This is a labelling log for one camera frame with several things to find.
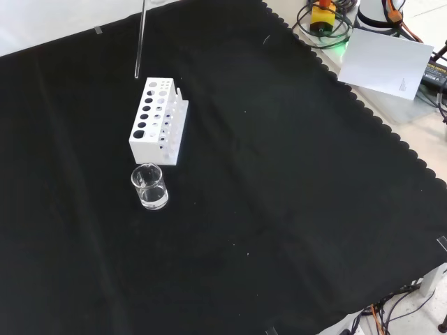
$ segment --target white table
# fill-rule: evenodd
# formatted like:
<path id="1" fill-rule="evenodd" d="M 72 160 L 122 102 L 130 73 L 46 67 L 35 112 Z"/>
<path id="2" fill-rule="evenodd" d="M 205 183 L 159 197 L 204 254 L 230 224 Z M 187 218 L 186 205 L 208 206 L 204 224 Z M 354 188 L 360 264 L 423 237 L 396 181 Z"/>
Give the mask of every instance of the white table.
<path id="1" fill-rule="evenodd" d="M 0 0 L 0 56 L 19 50 L 39 45 L 64 36 L 76 34 L 81 31 L 93 29 L 95 26 L 124 19 L 129 15 L 138 13 L 142 8 L 141 0 Z M 176 0 L 152 0 L 153 2 L 169 3 Z M 265 0 L 291 27 L 296 22 L 296 14 L 305 4 L 305 0 Z M 444 23 L 447 15 L 446 0 L 408 0 L 405 10 L 406 23 L 415 34 L 419 35 L 426 43 L 435 46 L 435 50 L 444 45 L 445 38 L 441 33 L 443 29 L 436 24 Z M 433 10 L 446 5 L 444 12 Z M 147 0 L 147 8 L 155 7 Z M 434 17 L 421 15 L 422 11 L 430 12 Z M 316 50 L 323 63 L 335 73 L 339 72 L 341 59 L 334 50 L 322 52 Z M 414 102 L 417 108 L 431 108 L 433 111 L 408 124 L 394 124 L 393 120 L 386 118 L 383 106 L 374 98 L 374 94 L 365 94 L 365 90 L 353 88 L 366 107 L 383 119 L 393 132 L 400 135 L 401 139 L 415 150 L 423 159 L 428 168 L 434 170 L 438 178 L 447 181 L 447 138 L 446 126 L 441 122 L 439 114 L 434 113 L 434 108 L 420 101 Z M 434 288 L 440 278 L 440 273 L 445 266 L 433 270 L 425 278 L 421 291 L 428 293 Z M 326 329 L 321 335 L 338 335 L 346 325 L 356 317 L 357 313 L 348 315 L 341 322 Z"/>

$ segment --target electronic device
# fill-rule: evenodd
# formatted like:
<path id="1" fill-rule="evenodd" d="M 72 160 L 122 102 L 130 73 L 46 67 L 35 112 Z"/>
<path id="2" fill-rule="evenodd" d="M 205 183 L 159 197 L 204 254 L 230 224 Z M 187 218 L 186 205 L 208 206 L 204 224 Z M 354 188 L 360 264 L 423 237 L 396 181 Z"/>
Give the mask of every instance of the electronic device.
<path id="1" fill-rule="evenodd" d="M 446 80 L 447 66 L 430 60 L 420 83 L 424 84 L 429 89 L 439 91 Z"/>
<path id="2" fill-rule="evenodd" d="M 332 31 L 334 29 L 336 7 L 331 0 L 320 0 L 312 7 L 310 31 Z"/>

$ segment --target clear water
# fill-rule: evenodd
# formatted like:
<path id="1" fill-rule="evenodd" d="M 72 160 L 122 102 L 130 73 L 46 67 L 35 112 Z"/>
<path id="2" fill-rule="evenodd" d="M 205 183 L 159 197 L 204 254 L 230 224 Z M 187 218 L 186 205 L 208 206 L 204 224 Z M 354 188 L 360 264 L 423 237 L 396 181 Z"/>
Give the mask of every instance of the clear water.
<path id="1" fill-rule="evenodd" d="M 147 209 L 160 209 L 168 202 L 168 199 L 168 192 L 163 187 L 140 190 L 141 204 Z"/>

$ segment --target black cable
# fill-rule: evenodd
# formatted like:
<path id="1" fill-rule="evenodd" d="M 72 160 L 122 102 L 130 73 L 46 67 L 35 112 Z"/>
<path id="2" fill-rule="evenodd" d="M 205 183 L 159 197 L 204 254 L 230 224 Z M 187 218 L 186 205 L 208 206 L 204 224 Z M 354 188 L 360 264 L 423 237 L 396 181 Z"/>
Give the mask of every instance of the black cable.
<path id="1" fill-rule="evenodd" d="M 410 313 L 407 313 L 407 314 L 398 316 L 397 318 L 391 319 L 390 322 L 391 322 L 391 321 L 394 321 L 394 320 L 397 320 L 397 319 L 400 319 L 400 318 L 403 318 L 404 316 L 408 316 L 408 315 L 410 315 L 410 314 L 416 313 L 416 312 L 419 311 L 422 307 L 424 307 L 424 305 L 425 305 L 426 303 L 428 303 L 428 301 L 429 301 L 431 298 L 433 298 L 435 292 L 436 292 L 436 290 L 434 290 L 433 293 L 432 293 L 432 295 L 430 295 L 429 298 L 428 298 L 427 300 L 425 300 L 424 303 L 423 303 L 422 305 L 420 305 L 417 309 L 415 309 L 414 311 L 412 311 L 412 312 L 410 312 Z"/>
<path id="2" fill-rule="evenodd" d="M 438 56 L 440 59 L 443 59 L 444 61 L 447 61 L 447 58 L 441 56 L 440 54 L 438 54 L 437 52 L 432 52 L 432 54 Z"/>
<path id="3" fill-rule="evenodd" d="M 440 95 L 440 97 L 438 98 L 438 101 L 437 101 L 439 112 L 441 113 L 442 117 L 444 118 L 443 122 L 445 124 L 447 124 L 447 110 L 442 108 L 441 102 L 442 102 L 442 98 L 444 97 L 444 89 L 446 88 L 446 84 L 447 84 L 447 79 L 444 80 L 444 83 L 439 88 L 439 95 Z"/>
<path id="4" fill-rule="evenodd" d="M 379 310 L 379 317 L 380 317 L 380 321 L 381 321 L 381 326 L 382 326 L 382 329 L 384 329 L 385 328 L 385 322 L 383 321 L 383 315 L 385 314 L 385 311 L 384 311 L 384 309 L 383 309 L 383 306 L 380 308 L 380 310 Z M 386 332 L 385 332 L 385 335 L 390 335 L 390 332 L 387 330 Z"/>
<path id="5" fill-rule="evenodd" d="M 402 9 L 402 7 L 404 7 L 404 4 L 406 3 L 406 0 L 404 0 L 404 2 L 402 2 L 402 5 L 400 5 L 398 11 L 400 12 L 400 10 Z"/>
<path id="6" fill-rule="evenodd" d="M 326 38 L 343 38 L 342 40 L 336 42 L 336 43 L 332 43 L 332 44 L 328 44 L 328 45 L 310 45 L 305 43 L 305 45 L 308 45 L 314 49 L 329 49 L 331 47 L 336 47 L 338 45 L 341 45 L 342 43 L 345 43 L 349 40 L 349 31 L 353 30 L 353 24 L 350 21 L 350 19 L 346 16 L 347 13 L 347 8 L 350 8 L 350 6 L 352 6 L 353 1 L 355 3 L 357 3 L 356 0 L 341 0 L 341 1 L 337 1 L 337 2 L 333 2 L 333 4 L 335 5 L 337 10 L 332 10 L 328 7 L 323 7 L 320 5 L 317 5 L 316 3 L 311 3 L 310 1 L 307 2 L 307 5 L 303 6 L 300 11 L 297 14 L 297 19 L 296 19 L 296 23 L 293 25 L 292 27 L 292 34 L 293 37 L 297 40 L 299 40 L 299 38 L 297 38 L 295 36 L 295 34 L 293 33 L 293 31 L 295 30 L 295 28 L 297 26 L 299 26 L 299 28 L 301 29 L 301 31 L 305 32 L 306 34 L 310 35 L 310 36 L 315 36 L 318 38 L 321 37 L 326 37 Z M 309 31 L 307 29 L 305 29 L 302 25 L 301 25 L 301 21 L 302 19 L 308 15 L 310 12 L 312 12 L 312 8 L 313 7 L 318 7 L 320 9 L 323 10 L 327 10 L 331 13 L 333 13 L 335 15 L 335 17 L 337 18 L 337 20 L 340 21 L 340 23 L 335 27 L 335 29 L 333 29 L 332 31 L 329 32 L 313 32 L 313 31 Z M 306 13 L 304 13 L 301 17 L 301 13 L 307 8 Z M 342 26 L 345 26 L 345 30 L 339 34 L 335 34 L 336 31 L 338 31 L 338 29 L 340 29 Z"/>
<path id="7" fill-rule="evenodd" d="M 386 324 L 385 324 L 385 332 L 388 331 L 388 326 L 390 325 L 390 318 L 391 318 L 391 313 L 393 313 L 394 308 L 396 308 L 397 304 L 400 303 L 405 297 L 409 296 L 411 293 L 413 293 L 414 291 L 408 292 L 406 293 L 403 297 L 400 297 L 399 300 L 396 301 L 396 303 L 393 305 L 393 307 L 391 308 L 388 317 L 386 319 Z"/>
<path id="8" fill-rule="evenodd" d="M 357 331 L 358 325 L 360 324 L 360 318 L 362 317 L 362 313 L 357 315 L 352 323 L 351 334 L 354 335 Z"/>

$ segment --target glass stirring rod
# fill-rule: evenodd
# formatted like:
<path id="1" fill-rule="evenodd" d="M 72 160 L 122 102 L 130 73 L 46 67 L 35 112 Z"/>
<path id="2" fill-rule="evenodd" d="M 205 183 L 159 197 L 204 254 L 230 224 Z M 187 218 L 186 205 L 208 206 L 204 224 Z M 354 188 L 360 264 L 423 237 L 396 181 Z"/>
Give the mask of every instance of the glass stirring rod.
<path id="1" fill-rule="evenodd" d="M 138 49 L 137 49 L 137 61 L 135 65 L 135 78 L 140 76 L 141 54 L 142 54 L 142 39 L 145 35 L 145 21 L 146 21 L 146 0 L 142 0 L 142 12 L 140 21 L 140 35 L 138 36 Z"/>

